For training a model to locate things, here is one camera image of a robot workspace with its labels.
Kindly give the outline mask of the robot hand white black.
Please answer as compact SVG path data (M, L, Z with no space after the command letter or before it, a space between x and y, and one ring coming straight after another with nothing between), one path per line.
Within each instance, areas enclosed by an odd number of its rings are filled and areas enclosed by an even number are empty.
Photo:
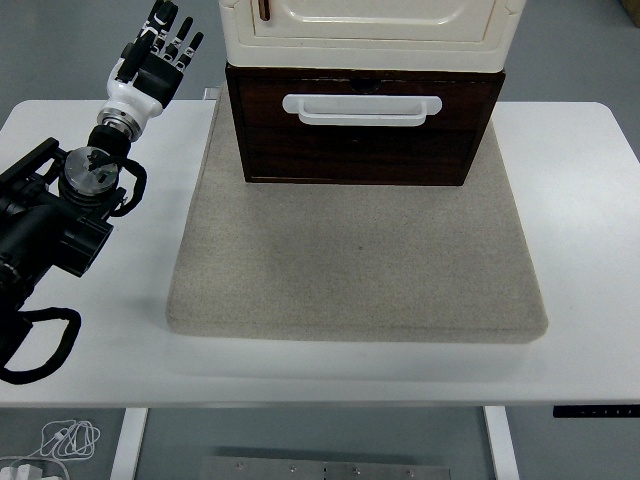
M153 4L108 77L108 99L98 115L99 123L118 124L134 137L173 100L204 38L201 32L187 38L193 25L193 19L187 17L169 39L177 15L178 6L171 1Z

